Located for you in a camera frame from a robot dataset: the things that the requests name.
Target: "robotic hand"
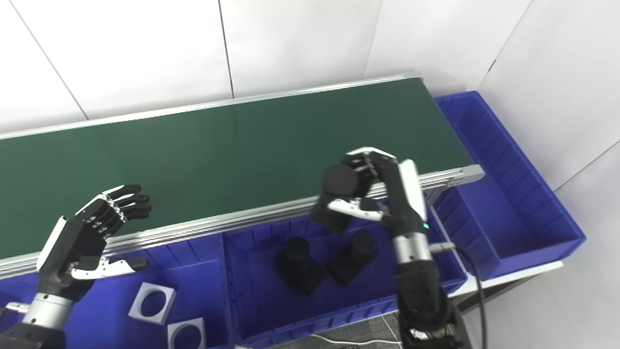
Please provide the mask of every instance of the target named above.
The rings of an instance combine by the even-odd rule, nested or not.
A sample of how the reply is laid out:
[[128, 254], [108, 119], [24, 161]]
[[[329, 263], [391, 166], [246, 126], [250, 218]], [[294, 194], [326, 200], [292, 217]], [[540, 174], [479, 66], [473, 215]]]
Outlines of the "robotic hand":
[[[388, 206], [365, 197], [374, 181], [386, 185]], [[398, 163], [381, 150], [363, 147], [329, 168], [322, 194], [310, 213], [325, 228], [343, 234], [352, 217], [382, 222], [396, 250], [399, 326], [404, 349], [470, 348], [457, 308], [440, 284], [433, 252], [453, 248], [429, 245], [427, 212], [412, 160]]]
[[37, 260], [37, 294], [23, 321], [0, 333], [0, 348], [64, 348], [64, 324], [73, 304], [96, 279], [148, 268], [146, 258], [102, 257], [106, 239], [128, 220], [149, 216], [149, 197], [139, 185], [97, 195], [73, 218], [60, 217]]

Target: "blue bin divider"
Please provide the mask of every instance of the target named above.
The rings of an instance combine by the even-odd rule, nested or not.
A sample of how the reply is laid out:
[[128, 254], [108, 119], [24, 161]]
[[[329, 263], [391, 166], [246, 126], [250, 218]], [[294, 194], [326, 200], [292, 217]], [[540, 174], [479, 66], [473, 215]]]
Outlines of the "blue bin divider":
[[[167, 349], [167, 325], [197, 317], [205, 321], [208, 348], [225, 349], [234, 345], [221, 235], [150, 248], [125, 256], [148, 257], [151, 266], [138, 273], [96, 281], [74, 306], [67, 321], [68, 349]], [[36, 282], [35, 273], [0, 280], [0, 304], [30, 302], [35, 294]], [[128, 316], [142, 282], [177, 290], [165, 325]], [[21, 318], [23, 315], [8, 313], [0, 329], [8, 328]], [[184, 338], [183, 335], [177, 339], [178, 349], [197, 343], [196, 338]]]
[[482, 279], [574, 252], [585, 241], [583, 232], [480, 94], [435, 101], [486, 172], [480, 181], [447, 190], [435, 203], [451, 240], [473, 255]]
[[[433, 221], [430, 226], [430, 241], [444, 242]], [[302, 236], [310, 243], [312, 257], [325, 265], [361, 229], [373, 234], [379, 255], [346, 287], [328, 278], [307, 297], [289, 289], [273, 264], [285, 241]], [[379, 223], [355, 219], [340, 237], [308, 217], [297, 217], [225, 233], [224, 249], [237, 344], [266, 347], [397, 309], [396, 256]], [[465, 282], [451, 252], [439, 253], [435, 260], [447, 292]]]

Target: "black part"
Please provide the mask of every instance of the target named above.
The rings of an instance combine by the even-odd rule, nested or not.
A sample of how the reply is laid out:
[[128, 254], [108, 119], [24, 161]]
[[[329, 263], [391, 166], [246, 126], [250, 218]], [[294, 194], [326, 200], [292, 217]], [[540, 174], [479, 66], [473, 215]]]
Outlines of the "black part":
[[101, 256], [81, 256], [76, 265], [76, 269], [95, 270], [99, 266]]
[[379, 201], [368, 197], [363, 197], [360, 200], [360, 209], [362, 211], [379, 211]]
[[317, 203], [312, 207], [312, 210], [310, 210], [310, 219], [332, 233], [343, 235], [353, 217], [328, 209], [327, 205], [334, 199], [331, 196], [321, 195]]
[[339, 285], [346, 286], [377, 256], [374, 237], [361, 230], [353, 235], [351, 242], [343, 247], [325, 268]]
[[20, 322], [0, 333], [2, 349], [65, 349], [66, 346], [63, 331], [32, 324]]
[[308, 241], [302, 237], [289, 239], [274, 263], [289, 287], [307, 296], [327, 278], [325, 268], [310, 256]]
[[454, 327], [454, 335], [445, 336], [443, 338], [431, 338], [428, 340], [414, 338], [410, 333], [412, 327], [407, 323], [405, 318], [399, 314], [399, 331], [403, 349], [472, 349], [471, 341], [469, 340], [469, 335], [467, 334], [467, 329], [465, 328], [465, 323], [460, 311], [458, 311], [451, 300], [447, 300], [447, 304], [449, 316], [446, 324], [450, 324]]
[[334, 165], [323, 175], [323, 193], [331, 196], [352, 196], [358, 185], [358, 176], [347, 165]]
[[145, 257], [126, 258], [125, 261], [135, 271], [148, 269], [151, 264], [149, 259]]
[[448, 321], [448, 298], [432, 260], [399, 264], [396, 272], [401, 316], [413, 329], [434, 331]]
[[73, 279], [68, 273], [69, 265], [82, 256], [100, 257], [104, 248], [105, 240], [96, 229], [80, 219], [67, 221], [39, 270], [37, 292], [79, 301], [95, 281]]

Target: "robot finger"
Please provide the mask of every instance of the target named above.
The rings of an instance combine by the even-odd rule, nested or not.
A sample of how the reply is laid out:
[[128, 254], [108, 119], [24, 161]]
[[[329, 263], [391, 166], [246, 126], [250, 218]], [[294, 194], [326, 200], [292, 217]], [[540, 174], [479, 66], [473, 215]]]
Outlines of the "robot finger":
[[86, 206], [77, 211], [75, 218], [81, 219], [86, 223], [90, 223], [100, 219], [103, 216], [109, 215], [110, 212], [114, 212], [114, 209], [110, 207], [110, 204], [103, 198], [103, 196], [97, 196]]
[[112, 200], [117, 200], [122, 196], [126, 196], [129, 194], [137, 194], [142, 191], [142, 187], [139, 184], [126, 184], [122, 186], [117, 186], [116, 188], [112, 188], [103, 192], [104, 195], [107, 195]]
[[127, 219], [146, 219], [150, 215], [149, 212], [139, 211], [131, 213], [127, 216]]
[[134, 214], [144, 214], [148, 213], [153, 207], [150, 204], [145, 202], [138, 203], [132, 202], [128, 205], [121, 206], [120, 210], [128, 219], [131, 219], [131, 216]]
[[110, 221], [108, 224], [101, 226], [98, 229], [98, 233], [100, 233], [104, 239], [111, 237], [125, 224], [122, 220], [117, 219]]
[[123, 207], [126, 205], [131, 204], [132, 202], [149, 202], [151, 200], [151, 198], [148, 195], [144, 195], [144, 194], [127, 194], [124, 196], [119, 197], [118, 199], [114, 200], [114, 203], [118, 206], [118, 207]]

